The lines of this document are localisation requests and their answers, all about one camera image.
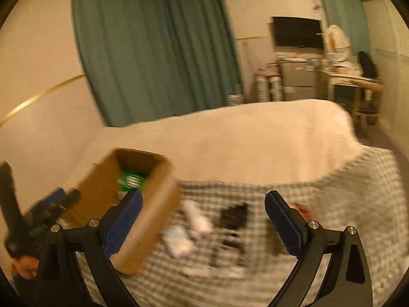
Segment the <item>green packet in box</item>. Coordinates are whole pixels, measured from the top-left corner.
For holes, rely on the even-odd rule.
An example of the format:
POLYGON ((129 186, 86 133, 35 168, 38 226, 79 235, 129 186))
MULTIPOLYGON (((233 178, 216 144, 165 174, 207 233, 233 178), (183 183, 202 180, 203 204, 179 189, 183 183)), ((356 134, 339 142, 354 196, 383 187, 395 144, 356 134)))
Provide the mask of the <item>green packet in box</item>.
POLYGON ((120 174, 117 183, 119 185, 119 191, 125 193, 131 189, 141 190, 145 181, 145 175, 124 171, 120 174))

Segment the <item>blue cloud tissue pack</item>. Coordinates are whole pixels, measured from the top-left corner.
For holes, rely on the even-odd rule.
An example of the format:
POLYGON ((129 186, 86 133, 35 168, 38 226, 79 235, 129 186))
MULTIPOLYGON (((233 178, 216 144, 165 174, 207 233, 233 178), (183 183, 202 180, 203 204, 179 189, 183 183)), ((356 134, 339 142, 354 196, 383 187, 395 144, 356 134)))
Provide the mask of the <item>blue cloud tissue pack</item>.
POLYGON ((173 258, 186 256, 194 248, 187 230, 180 225, 173 225, 162 233, 162 240, 173 258))

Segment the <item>checkered bed sheet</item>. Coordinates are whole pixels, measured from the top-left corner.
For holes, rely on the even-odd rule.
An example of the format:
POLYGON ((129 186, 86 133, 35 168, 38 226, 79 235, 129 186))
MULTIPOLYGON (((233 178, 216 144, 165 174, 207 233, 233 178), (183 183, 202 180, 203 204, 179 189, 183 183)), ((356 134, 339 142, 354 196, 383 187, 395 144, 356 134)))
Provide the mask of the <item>checkered bed sheet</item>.
MULTIPOLYGON (((288 203, 305 206, 327 229, 357 228, 369 264, 374 305, 385 302, 402 278, 408 256, 408 208, 393 152, 368 148, 326 178, 273 188, 288 203)), ((245 247, 243 276, 186 275, 213 260, 220 265, 236 263, 236 250, 220 248, 228 232, 217 229, 183 258, 172 258, 165 246, 158 245, 138 275, 122 276, 136 301, 142 306, 266 306, 296 262, 266 214, 264 199, 270 189, 269 185, 183 182, 183 194, 211 220, 228 206, 242 202, 249 206, 247 223, 238 233, 245 247)))

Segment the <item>cardboard box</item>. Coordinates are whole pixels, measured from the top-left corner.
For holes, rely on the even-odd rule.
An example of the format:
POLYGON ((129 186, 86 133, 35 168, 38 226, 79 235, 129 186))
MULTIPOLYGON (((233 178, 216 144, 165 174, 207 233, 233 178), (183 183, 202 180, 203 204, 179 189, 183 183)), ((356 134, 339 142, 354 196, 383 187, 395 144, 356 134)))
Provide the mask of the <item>cardboard box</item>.
POLYGON ((145 180, 108 228, 103 253, 117 271, 136 275, 182 199, 173 165, 167 158, 139 150, 113 150, 83 175, 75 186, 81 195, 62 217, 70 227, 82 227, 91 219, 102 218, 120 202, 119 180, 124 173, 136 173, 145 180))

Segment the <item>cream quilted blanket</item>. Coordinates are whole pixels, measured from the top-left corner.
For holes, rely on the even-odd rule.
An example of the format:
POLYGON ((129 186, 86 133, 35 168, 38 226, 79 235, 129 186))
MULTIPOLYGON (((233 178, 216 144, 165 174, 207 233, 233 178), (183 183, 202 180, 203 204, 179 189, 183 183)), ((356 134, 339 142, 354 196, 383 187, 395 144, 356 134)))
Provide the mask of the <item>cream quilted blanket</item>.
POLYGON ((252 103, 103 128, 66 185, 77 184, 116 148, 165 156, 179 180, 242 184, 313 181, 365 151, 349 114, 335 103, 252 103))

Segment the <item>wooden vanity desk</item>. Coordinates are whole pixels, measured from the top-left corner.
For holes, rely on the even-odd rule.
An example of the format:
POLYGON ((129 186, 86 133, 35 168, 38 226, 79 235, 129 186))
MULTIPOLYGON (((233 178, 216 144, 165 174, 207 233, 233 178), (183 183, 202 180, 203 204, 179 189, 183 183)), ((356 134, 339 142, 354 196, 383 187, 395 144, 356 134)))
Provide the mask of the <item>wooden vanity desk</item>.
POLYGON ((351 116, 355 126, 360 126, 363 131, 367 131, 368 118, 378 118, 379 112, 364 112, 362 111, 361 90, 367 90, 372 93, 382 94, 384 85, 371 78, 363 78, 356 75, 348 75, 345 73, 331 72, 328 69, 318 70, 327 78, 327 100, 334 101, 336 86, 346 86, 354 88, 354 101, 351 111, 351 116))

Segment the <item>grey mini fridge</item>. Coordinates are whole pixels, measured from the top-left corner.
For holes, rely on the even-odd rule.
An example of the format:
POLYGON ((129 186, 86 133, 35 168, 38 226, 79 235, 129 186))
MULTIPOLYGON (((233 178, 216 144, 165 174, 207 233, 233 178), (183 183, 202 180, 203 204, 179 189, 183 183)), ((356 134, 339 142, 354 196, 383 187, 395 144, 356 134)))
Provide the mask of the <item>grey mini fridge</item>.
POLYGON ((313 60, 281 58, 278 64, 285 101, 313 99, 316 97, 317 73, 313 60))

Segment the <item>black bag on chair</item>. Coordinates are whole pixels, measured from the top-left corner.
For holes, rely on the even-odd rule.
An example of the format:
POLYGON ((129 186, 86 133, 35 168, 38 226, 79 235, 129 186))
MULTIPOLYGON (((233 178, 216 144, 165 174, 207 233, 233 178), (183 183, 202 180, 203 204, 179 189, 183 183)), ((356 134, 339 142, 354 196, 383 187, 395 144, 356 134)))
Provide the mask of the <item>black bag on chair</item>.
POLYGON ((371 79, 378 78, 377 68, 367 52, 365 51, 358 52, 358 63, 362 68, 363 78, 371 79))

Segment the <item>teal curtain left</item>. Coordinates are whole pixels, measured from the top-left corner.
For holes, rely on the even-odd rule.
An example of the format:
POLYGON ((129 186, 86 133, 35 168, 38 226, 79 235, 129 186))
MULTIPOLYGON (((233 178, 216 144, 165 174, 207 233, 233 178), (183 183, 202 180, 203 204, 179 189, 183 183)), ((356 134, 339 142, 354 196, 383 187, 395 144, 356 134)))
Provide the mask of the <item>teal curtain left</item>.
POLYGON ((83 69, 106 125, 229 105, 243 90, 225 0, 71 0, 83 69))

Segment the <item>teal curtain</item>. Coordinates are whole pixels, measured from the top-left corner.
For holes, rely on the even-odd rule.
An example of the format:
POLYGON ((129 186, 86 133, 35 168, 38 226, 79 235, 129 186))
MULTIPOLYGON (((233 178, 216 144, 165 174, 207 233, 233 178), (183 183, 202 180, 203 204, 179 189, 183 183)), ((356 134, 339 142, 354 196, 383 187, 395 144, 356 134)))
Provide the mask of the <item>teal curtain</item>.
POLYGON ((370 53, 369 29, 360 0, 322 0, 328 25, 339 26, 348 36, 351 53, 370 53))
POLYGON ((71 0, 83 69, 106 125, 229 105, 243 90, 225 0, 71 0))

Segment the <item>round vanity mirror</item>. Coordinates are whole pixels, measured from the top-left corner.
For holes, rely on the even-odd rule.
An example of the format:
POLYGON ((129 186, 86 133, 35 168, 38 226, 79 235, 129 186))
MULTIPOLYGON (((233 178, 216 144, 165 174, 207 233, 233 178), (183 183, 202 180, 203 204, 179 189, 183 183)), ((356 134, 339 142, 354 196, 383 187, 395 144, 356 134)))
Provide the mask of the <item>round vanity mirror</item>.
POLYGON ((326 55, 333 62, 343 62, 349 57, 351 44, 344 31, 335 24, 324 31, 326 55))

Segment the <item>white louvered wardrobe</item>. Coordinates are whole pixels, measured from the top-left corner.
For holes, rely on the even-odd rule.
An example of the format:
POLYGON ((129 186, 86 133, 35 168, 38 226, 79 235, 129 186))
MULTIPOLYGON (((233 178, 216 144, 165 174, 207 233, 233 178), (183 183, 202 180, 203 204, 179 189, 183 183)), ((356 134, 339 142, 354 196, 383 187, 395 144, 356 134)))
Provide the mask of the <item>white louvered wardrobe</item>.
POLYGON ((408 155, 408 27, 390 0, 361 0, 385 90, 381 126, 408 155))

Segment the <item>teal curtain right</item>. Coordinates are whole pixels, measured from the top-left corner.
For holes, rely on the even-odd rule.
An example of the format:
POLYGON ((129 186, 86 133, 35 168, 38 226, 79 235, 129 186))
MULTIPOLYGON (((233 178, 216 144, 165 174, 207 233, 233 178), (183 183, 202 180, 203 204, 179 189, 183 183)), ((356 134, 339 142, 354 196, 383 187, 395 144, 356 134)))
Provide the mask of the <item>teal curtain right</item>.
POLYGON ((348 36, 351 53, 370 53, 369 29, 360 0, 322 0, 328 25, 339 26, 348 36))

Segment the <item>black wall television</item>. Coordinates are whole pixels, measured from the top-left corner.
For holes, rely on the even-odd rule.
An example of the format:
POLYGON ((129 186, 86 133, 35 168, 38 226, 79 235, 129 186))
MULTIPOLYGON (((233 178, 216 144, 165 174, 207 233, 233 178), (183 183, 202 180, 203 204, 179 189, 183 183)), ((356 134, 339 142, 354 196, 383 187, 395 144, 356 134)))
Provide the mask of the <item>black wall television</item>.
POLYGON ((271 31, 276 47, 324 49, 320 20, 272 17, 271 31))

